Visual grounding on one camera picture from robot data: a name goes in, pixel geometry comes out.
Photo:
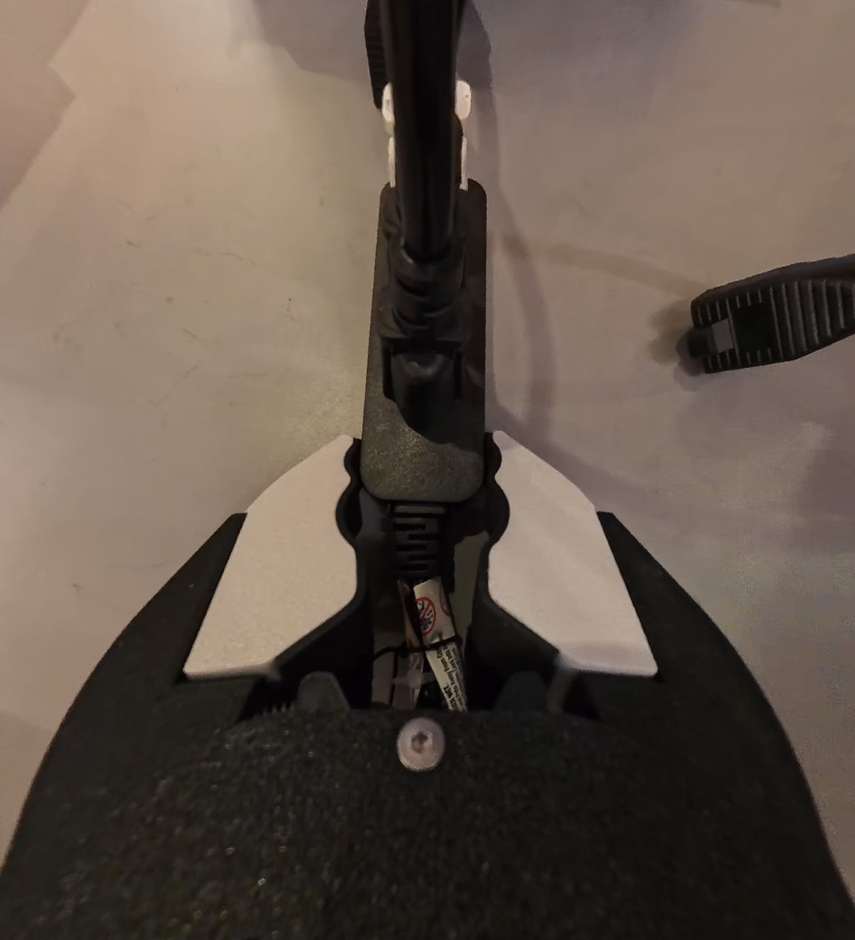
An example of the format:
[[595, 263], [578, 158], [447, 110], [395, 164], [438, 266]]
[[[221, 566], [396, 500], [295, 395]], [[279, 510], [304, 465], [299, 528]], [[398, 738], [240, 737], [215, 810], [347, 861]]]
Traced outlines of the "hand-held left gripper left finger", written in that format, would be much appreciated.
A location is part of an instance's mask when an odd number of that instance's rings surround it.
[[359, 492], [358, 442], [340, 435], [253, 501], [187, 654], [186, 680], [259, 679], [290, 699], [307, 675], [325, 672], [352, 706], [371, 703]]

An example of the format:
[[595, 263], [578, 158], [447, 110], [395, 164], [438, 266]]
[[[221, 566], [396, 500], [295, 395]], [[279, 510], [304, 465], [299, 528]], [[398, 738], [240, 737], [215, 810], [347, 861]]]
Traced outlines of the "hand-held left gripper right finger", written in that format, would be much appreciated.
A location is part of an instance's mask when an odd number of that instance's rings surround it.
[[578, 680], [653, 682], [659, 666], [592, 500], [504, 431], [487, 437], [471, 692], [532, 675], [562, 704]]

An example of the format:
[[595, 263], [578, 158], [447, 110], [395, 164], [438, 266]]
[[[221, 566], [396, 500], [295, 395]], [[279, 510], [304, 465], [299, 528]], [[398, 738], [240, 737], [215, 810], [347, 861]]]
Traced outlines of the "black power strip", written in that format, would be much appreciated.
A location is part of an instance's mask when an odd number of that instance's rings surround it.
[[459, 191], [457, 213], [466, 239], [470, 335], [454, 412], [436, 434], [425, 437], [410, 428], [384, 391], [383, 379], [389, 368], [383, 365], [378, 319], [389, 299], [389, 227], [398, 213], [388, 185], [379, 196], [360, 467], [364, 488], [384, 501], [462, 503], [483, 485], [487, 197], [479, 182], [469, 180], [468, 188]]

